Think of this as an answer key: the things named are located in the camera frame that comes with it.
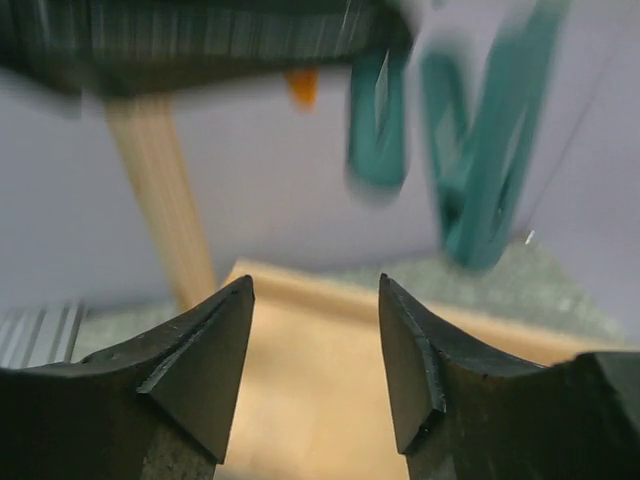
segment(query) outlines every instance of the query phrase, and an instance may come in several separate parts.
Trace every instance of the wooden base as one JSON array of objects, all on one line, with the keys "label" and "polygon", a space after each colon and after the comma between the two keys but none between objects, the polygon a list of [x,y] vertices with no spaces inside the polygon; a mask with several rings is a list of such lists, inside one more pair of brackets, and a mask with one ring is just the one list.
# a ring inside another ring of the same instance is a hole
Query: wooden base
[{"label": "wooden base", "polygon": [[[240,262],[256,304],[229,453],[216,480],[400,480],[377,294]],[[617,349],[445,306],[429,307],[487,343],[543,364]]]}]

